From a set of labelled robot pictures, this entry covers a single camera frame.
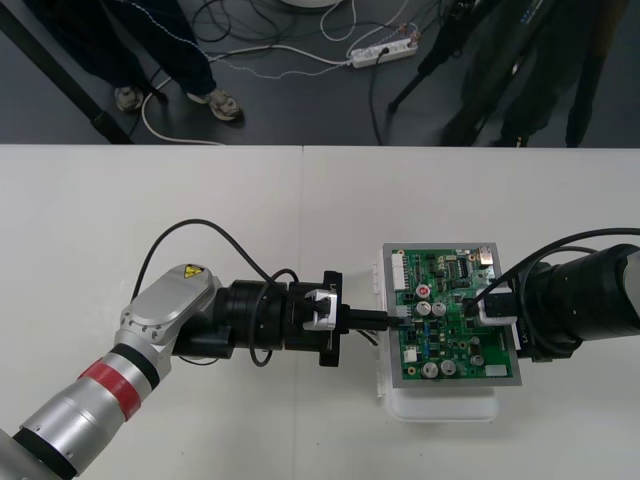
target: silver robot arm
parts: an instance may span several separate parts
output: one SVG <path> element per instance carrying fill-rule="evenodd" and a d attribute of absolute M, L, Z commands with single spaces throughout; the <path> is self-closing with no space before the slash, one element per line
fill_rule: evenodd
<path fill-rule="evenodd" d="M 13 437 L 0 430 L 0 479 L 80 475 L 171 371 L 181 327 L 212 308 L 220 282 L 209 270 L 169 270 L 127 306 L 114 348 L 29 417 Z"/>

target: warning label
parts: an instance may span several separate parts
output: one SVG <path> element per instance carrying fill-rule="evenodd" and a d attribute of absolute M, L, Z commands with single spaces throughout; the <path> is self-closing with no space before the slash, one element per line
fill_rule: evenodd
<path fill-rule="evenodd" d="M 197 265 L 187 265 L 184 269 L 184 278 L 191 278 L 202 272 L 204 272 L 204 268 L 202 267 L 198 267 Z"/>

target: dark pants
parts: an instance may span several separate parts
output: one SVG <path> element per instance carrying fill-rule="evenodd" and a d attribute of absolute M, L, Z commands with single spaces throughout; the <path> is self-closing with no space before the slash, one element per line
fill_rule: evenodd
<path fill-rule="evenodd" d="M 114 88 L 148 86 L 136 56 L 117 37 L 98 0 L 25 0 L 36 17 L 87 72 Z M 176 0 L 136 0 L 175 36 L 197 43 Z M 204 95 L 216 87 L 207 59 L 178 41 L 132 5 L 104 0 L 104 7 L 184 91 Z"/>
<path fill-rule="evenodd" d="M 536 61 L 524 88 L 507 108 L 502 136 L 529 137 L 549 123 L 553 109 L 580 76 L 589 36 L 593 29 L 594 0 L 560 0 L 536 42 Z M 504 0 L 491 30 L 485 35 L 464 80 L 462 98 L 471 98 L 492 58 L 509 42 L 531 0 Z"/>

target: white connector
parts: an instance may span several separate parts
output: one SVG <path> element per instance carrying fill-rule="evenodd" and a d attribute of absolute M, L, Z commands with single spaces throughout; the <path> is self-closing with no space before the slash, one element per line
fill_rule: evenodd
<path fill-rule="evenodd" d="M 407 282 L 404 270 L 404 255 L 400 253 L 391 255 L 391 273 L 393 275 L 393 289 L 396 292 L 406 290 Z"/>
<path fill-rule="evenodd" d="M 400 58 L 412 57 L 418 50 L 418 44 L 412 43 L 412 40 L 409 38 L 405 38 L 403 40 L 383 43 L 374 47 L 359 48 L 351 52 L 351 64 L 355 68 L 374 65 L 380 56 L 380 52 L 385 48 L 389 49 L 389 53 L 384 54 L 378 63 L 387 63 Z"/>

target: circuit board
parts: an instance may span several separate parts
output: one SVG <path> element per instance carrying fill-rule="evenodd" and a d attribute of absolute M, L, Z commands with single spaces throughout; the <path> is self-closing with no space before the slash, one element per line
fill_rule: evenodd
<path fill-rule="evenodd" d="M 403 380 L 512 378 L 505 328 L 464 313 L 495 278 L 490 248 L 392 252 Z"/>

